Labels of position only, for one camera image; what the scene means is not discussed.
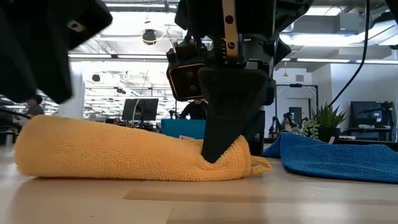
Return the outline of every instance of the desk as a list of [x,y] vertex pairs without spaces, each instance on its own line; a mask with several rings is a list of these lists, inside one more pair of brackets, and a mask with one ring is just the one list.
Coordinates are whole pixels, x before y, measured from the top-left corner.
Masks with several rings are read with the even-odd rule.
[[398,187],[274,170],[222,182],[33,179],[0,152],[0,224],[398,223]]
[[391,141],[392,129],[389,128],[348,128],[349,136],[355,136],[356,139]]

